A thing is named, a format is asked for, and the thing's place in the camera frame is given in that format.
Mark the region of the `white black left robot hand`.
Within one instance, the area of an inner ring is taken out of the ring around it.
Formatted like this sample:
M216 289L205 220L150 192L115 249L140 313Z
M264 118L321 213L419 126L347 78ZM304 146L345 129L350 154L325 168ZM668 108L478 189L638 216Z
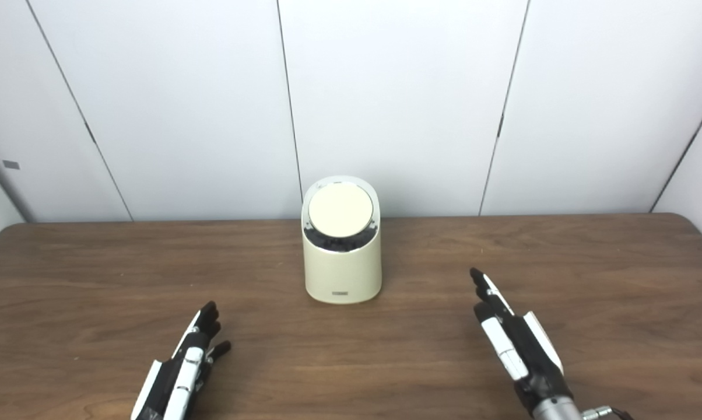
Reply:
M130 418L190 418L213 364L231 351L228 340L212 345L220 330L217 303L209 301L196 312L172 356L153 361Z

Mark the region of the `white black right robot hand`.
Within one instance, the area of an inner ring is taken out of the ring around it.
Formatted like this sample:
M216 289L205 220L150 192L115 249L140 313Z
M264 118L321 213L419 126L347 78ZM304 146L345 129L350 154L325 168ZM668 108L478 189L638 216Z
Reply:
M470 269L479 302L473 311L514 391L529 414L544 401L573 399L563 365L545 330L531 311L515 314L487 274Z

